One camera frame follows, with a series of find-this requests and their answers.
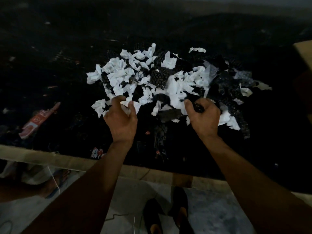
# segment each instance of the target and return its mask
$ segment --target concrete floor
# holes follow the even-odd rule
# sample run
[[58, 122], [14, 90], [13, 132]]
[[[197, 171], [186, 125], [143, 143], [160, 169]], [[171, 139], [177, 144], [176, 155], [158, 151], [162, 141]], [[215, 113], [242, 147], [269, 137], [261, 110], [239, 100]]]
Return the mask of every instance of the concrete floor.
[[[83, 173], [73, 172], [61, 190], [66, 189]], [[142, 211], [147, 200], [156, 198], [165, 213], [170, 208], [171, 186], [119, 178], [101, 234], [132, 234], [135, 217], [135, 233], [147, 233]], [[185, 189], [189, 199], [189, 220], [196, 234], [253, 234], [253, 227], [232, 194]], [[30, 197], [0, 204], [0, 234], [21, 233], [45, 207], [52, 202]], [[164, 233], [178, 233], [173, 219], [161, 215]]]

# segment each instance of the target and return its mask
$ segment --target white cable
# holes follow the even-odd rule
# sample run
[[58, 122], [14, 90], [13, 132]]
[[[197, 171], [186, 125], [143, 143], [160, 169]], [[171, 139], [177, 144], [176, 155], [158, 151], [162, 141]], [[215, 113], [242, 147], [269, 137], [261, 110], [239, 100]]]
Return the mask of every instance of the white cable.
[[135, 234], [135, 220], [133, 221], [133, 234]]
[[53, 174], [52, 174], [52, 172], [51, 172], [51, 170], [50, 170], [49, 166], [48, 166], [48, 169], [49, 169], [49, 172], [50, 172], [50, 174], [51, 174], [51, 176], [52, 176], [52, 178], [53, 178], [53, 180], [54, 180], [55, 184], [57, 185], [57, 181], [55, 180], [55, 178], [54, 178], [54, 176], [53, 176]]

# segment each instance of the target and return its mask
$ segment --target black shoe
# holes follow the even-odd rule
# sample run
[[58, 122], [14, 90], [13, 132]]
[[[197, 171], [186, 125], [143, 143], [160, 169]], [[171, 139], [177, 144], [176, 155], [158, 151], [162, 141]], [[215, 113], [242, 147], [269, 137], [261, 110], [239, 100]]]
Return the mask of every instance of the black shoe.
[[169, 216], [174, 218], [174, 222], [177, 219], [178, 213], [180, 212], [181, 207], [186, 209], [186, 215], [188, 217], [188, 197], [183, 188], [175, 186], [171, 190], [171, 200], [172, 208], [168, 212]]
[[161, 206], [159, 205], [159, 203], [157, 202], [155, 198], [150, 199], [149, 201], [146, 202], [146, 205], [143, 210], [143, 218], [144, 218], [144, 223], [145, 223], [148, 234], [152, 234], [151, 226], [153, 224], [157, 224], [161, 230], [161, 233], [163, 233], [160, 219], [158, 216], [159, 213], [164, 214]]

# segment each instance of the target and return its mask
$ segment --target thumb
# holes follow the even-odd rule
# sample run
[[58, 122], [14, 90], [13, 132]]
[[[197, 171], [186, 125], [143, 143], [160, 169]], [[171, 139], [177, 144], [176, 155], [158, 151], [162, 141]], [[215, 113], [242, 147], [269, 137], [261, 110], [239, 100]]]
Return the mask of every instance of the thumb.
[[130, 101], [128, 104], [128, 108], [130, 108], [130, 118], [131, 119], [136, 119], [137, 120], [137, 116], [136, 116], [136, 112], [135, 112], [135, 107], [133, 105], [133, 101]]
[[193, 107], [193, 103], [190, 100], [185, 99], [184, 105], [185, 105], [185, 110], [188, 113], [189, 118], [191, 118], [196, 113]]

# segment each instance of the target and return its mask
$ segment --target hand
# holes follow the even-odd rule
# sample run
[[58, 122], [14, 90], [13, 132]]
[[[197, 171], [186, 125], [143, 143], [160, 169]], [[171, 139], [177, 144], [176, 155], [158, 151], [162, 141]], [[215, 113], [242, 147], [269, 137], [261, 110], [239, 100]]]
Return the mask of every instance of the hand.
[[193, 103], [190, 100], [186, 99], [184, 101], [193, 129], [201, 140], [206, 137], [218, 137], [220, 109], [208, 98], [200, 98], [196, 103], [204, 107], [205, 111], [203, 113], [195, 112]]
[[112, 99], [112, 106], [104, 116], [106, 124], [109, 126], [114, 142], [133, 143], [137, 128], [138, 119], [135, 113], [133, 101], [129, 102], [129, 116], [122, 110], [121, 101], [126, 100], [124, 96], [117, 96]]

